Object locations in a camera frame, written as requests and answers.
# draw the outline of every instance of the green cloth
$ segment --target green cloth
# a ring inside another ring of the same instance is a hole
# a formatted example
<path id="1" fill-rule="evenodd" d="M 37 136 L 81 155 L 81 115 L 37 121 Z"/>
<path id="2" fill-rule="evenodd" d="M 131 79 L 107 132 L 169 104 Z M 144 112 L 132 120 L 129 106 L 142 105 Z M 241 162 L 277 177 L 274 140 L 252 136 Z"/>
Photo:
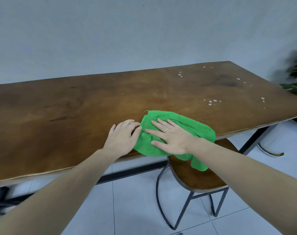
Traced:
<path id="1" fill-rule="evenodd" d="M 205 124 L 202 124 L 200 122 L 197 122 L 185 116 L 178 115 L 174 112 L 150 110 L 148 111 L 148 114 L 145 115 L 142 119 L 142 122 L 141 122 L 142 130 L 141 130 L 139 139 L 137 140 L 137 143 L 134 146 L 134 149 L 143 155 L 151 156 L 151 157 L 171 155 L 165 152 L 164 150 L 161 150 L 151 145 L 151 141 L 157 140 L 165 143 L 164 140 L 158 138 L 153 134 L 148 134 L 145 131 L 145 129 L 159 130 L 151 123 L 151 120 L 154 120 L 157 122 L 157 119 L 161 119 L 163 121 L 167 121 L 167 119 L 170 119 L 172 122 L 175 122 L 177 125 L 185 129 L 186 131 L 190 132 L 193 136 L 205 138 L 210 142 L 215 142 L 216 140 L 216 134 L 214 130 L 212 130 L 209 126 Z M 182 155 L 175 155 L 175 156 L 183 161 L 192 159 L 191 167 L 199 171 L 205 171 L 208 169 L 206 165 L 204 165 L 200 160 L 198 160 L 192 154 L 182 154 Z"/>

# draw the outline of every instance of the gray wall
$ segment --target gray wall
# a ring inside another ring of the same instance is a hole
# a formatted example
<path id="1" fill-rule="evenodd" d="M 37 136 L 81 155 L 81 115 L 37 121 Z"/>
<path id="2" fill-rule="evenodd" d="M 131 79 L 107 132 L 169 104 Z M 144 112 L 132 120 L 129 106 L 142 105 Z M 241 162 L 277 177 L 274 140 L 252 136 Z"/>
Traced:
<path id="1" fill-rule="evenodd" d="M 293 51 L 297 0 L 0 0 L 0 83 L 225 60 L 280 82 Z"/>

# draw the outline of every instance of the right hand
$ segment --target right hand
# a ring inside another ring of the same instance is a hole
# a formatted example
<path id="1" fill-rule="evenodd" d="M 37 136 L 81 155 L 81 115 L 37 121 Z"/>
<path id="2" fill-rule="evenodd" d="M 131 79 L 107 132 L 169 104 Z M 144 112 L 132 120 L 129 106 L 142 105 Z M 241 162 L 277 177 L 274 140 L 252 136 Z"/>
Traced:
<path id="1" fill-rule="evenodd" d="M 152 120 L 152 124 L 160 129 L 160 131 L 151 129 L 145 129 L 145 131 L 165 140 L 166 143 L 152 141 L 151 144 L 171 154 L 181 155 L 188 153 L 190 143 L 197 137 L 194 137 L 188 131 L 169 119 L 167 119 L 167 122 L 164 122 L 161 119 L 158 119 L 157 121 L 158 122 Z"/>

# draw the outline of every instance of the table top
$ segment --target table top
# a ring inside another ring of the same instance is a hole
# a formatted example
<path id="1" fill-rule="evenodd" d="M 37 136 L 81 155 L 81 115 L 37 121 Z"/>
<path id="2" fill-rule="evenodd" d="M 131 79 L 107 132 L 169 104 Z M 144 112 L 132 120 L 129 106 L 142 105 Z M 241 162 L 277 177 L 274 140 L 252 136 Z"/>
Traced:
<path id="1" fill-rule="evenodd" d="M 297 117 L 297 96 L 229 61 L 2 84 L 0 181 L 76 166 L 113 124 L 141 122 L 146 110 L 223 138 Z"/>

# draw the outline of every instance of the wooden stool seat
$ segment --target wooden stool seat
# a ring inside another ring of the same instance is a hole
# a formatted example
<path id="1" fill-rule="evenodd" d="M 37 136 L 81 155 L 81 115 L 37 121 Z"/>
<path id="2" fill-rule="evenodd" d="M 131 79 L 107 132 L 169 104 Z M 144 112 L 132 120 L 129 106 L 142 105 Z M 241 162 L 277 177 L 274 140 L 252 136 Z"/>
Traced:
<path id="1" fill-rule="evenodd" d="M 238 152 L 233 144 L 226 138 L 217 140 L 215 144 Z M 199 171 L 191 167 L 191 161 L 182 161 L 174 155 L 168 157 L 168 162 L 172 173 L 178 183 L 187 190 L 204 193 L 226 187 L 226 183 L 221 180 L 212 170 Z"/>

